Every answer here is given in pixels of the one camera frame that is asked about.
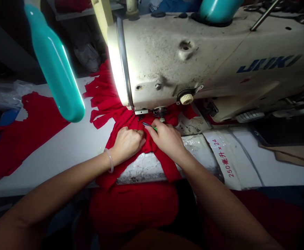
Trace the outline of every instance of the sewing machine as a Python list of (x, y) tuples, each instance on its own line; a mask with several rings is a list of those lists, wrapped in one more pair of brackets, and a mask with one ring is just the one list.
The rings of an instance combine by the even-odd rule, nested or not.
[(227, 27), (179, 13), (108, 23), (103, 35), (122, 104), (164, 121), (167, 106), (202, 99), (217, 123), (303, 109), (304, 22), (268, 16), (251, 31), (261, 14), (246, 10)]

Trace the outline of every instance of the red fabric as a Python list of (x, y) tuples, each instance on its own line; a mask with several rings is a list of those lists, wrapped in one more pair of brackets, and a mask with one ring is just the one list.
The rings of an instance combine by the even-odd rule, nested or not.
[(178, 209), (173, 184), (114, 185), (109, 191), (92, 190), (89, 215), (102, 238), (171, 224)]
[(0, 178), (12, 174), (22, 162), (69, 122), (53, 98), (32, 92), (22, 97), (28, 118), (0, 127)]
[(55, 0), (55, 8), (58, 13), (82, 12), (91, 7), (90, 0)]
[[(106, 145), (109, 149), (114, 145), (117, 133), (122, 127), (144, 130), (145, 127), (141, 122), (151, 124), (155, 117), (148, 114), (138, 121), (134, 112), (121, 104), (113, 83), (109, 61), (102, 64), (100, 71), (94, 75), (99, 77), (85, 86), (86, 93), (83, 97), (92, 97), (92, 108), (98, 107), (98, 110), (91, 112), (90, 117), (90, 122), (97, 129), (105, 125), (110, 118), (115, 120)], [(177, 125), (177, 116), (181, 111), (189, 119), (196, 116), (190, 105), (172, 105), (167, 108), (166, 121)], [(171, 224), (178, 212), (178, 196), (173, 184), (114, 185), (125, 168), (142, 152), (154, 152), (170, 182), (181, 179), (175, 163), (156, 146), (146, 130), (145, 134), (146, 143), (137, 154), (115, 167), (112, 174), (106, 172), (96, 179), (96, 183), (102, 189), (92, 191), (89, 214), (99, 234), (101, 246), (107, 245), (106, 242), (109, 243), (109, 239), (117, 234)]]
[[(98, 177), (96, 179), (96, 183), (102, 188), (108, 190), (115, 183), (116, 179), (121, 175), (125, 168), (141, 153), (150, 152), (153, 152), (160, 161), (169, 182), (181, 179), (181, 175), (178, 172), (175, 163), (157, 147), (150, 134), (147, 130), (145, 130), (144, 125), (141, 123), (146, 122), (151, 124), (155, 117), (153, 114), (146, 114), (142, 120), (138, 121), (138, 117), (135, 116), (134, 112), (122, 106), (116, 87), (113, 83), (111, 70), (109, 68), (110, 63), (107, 60), (100, 66), (100, 71), (95, 74), (99, 75), (99, 77), (96, 77), (91, 83), (85, 86), (86, 93), (83, 94), (83, 97), (92, 97), (92, 108), (98, 107), (99, 109), (91, 112), (90, 122), (93, 123), (97, 129), (99, 129), (105, 125), (110, 118), (115, 120), (114, 128), (106, 145), (106, 148), (108, 149), (114, 145), (118, 131), (124, 126), (128, 126), (129, 129), (144, 130), (146, 134), (146, 143), (133, 157), (115, 167), (112, 174), (107, 172)], [(178, 115), (181, 111), (188, 119), (192, 119), (193, 117), (197, 116), (190, 105), (184, 106), (174, 104), (167, 108), (167, 114), (165, 116), (166, 122), (176, 126), (178, 124)]]
[[(282, 200), (271, 200), (255, 190), (232, 192), (285, 249), (298, 249), (304, 235), (304, 210)], [(213, 221), (200, 208), (208, 249), (229, 249)]]

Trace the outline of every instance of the juki logo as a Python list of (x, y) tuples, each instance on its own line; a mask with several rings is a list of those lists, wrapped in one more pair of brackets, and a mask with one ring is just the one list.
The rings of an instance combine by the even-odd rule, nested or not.
[(254, 60), (251, 65), (246, 69), (247, 66), (241, 66), (237, 73), (258, 71), (259, 69), (273, 69), (276, 66), (278, 68), (291, 67), (302, 57), (302, 54), (287, 56), (287, 57), (272, 57)]

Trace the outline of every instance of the clear bangle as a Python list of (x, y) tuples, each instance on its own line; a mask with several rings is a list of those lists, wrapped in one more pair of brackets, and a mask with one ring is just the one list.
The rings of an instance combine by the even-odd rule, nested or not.
[(114, 171), (114, 162), (113, 162), (113, 159), (111, 158), (111, 155), (109, 153), (109, 150), (108, 149), (104, 149), (103, 152), (107, 152), (108, 156), (109, 156), (109, 159), (110, 159), (110, 165), (111, 165), (111, 169), (109, 170), (109, 173), (113, 173)]

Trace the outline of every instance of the pen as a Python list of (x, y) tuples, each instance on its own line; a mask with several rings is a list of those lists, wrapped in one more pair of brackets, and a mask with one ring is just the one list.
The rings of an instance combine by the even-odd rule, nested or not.
[(142, 122), (142, 124), (146, 127), (146, 126), (149, 126), (149, 127), (152, 127), (156, 132), (158, 132), (158, 129), (153, 127), (152, 125), (149, 125), (148, 123), (144, 123)]

